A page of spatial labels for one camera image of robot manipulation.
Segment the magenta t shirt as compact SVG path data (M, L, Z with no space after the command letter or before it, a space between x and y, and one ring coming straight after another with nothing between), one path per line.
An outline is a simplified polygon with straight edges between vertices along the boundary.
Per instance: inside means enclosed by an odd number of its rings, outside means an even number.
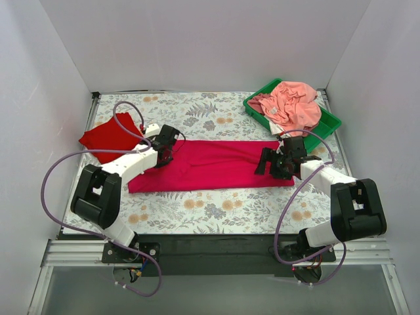
M152 168L128 183L131 194L230 188L288 187L294 180L256 175L263 148L276 141L187 140L168 165Z

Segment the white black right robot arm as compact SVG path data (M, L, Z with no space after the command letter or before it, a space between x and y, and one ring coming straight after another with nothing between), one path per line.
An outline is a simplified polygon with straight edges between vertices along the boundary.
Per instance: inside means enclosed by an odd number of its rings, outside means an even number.
M301 136L283 139L276 150L263 148L255 174L265 174L267 164L275 179L296 177L330 198L330 220L298 233L292 248L303 260L315 259L328 245L380 236L387 231L376 183L344 175L330 167L331 161L308 155Z

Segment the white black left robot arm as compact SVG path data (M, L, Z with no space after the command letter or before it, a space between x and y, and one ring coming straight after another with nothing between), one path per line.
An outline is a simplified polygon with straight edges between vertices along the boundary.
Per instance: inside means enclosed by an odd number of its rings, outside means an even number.
M73 214L119 243L117 254L127 263L138 258L140 247L133 242L134 231L119 216L121 189L145 171L169 164L173 160L173 146L183 135L168 125L152 127L150 137L137 144L132 152L100 166L85 166L70 204Z

